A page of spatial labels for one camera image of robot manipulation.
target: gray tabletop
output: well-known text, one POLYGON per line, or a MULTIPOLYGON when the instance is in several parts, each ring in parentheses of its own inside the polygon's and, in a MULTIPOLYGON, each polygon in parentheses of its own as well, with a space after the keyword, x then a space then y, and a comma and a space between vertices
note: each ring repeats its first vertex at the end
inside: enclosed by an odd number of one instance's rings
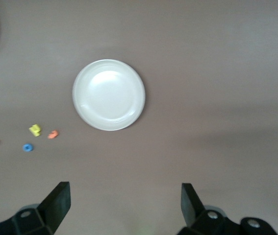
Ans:
POLYGON ((182 182, 278 232, 278 1, 0 0, 0 221, 60 181, 72 207, 58 235, 175 235, 182 182), (77 74, 99 59, 145 85, 126 129, 74 108, 77 74))

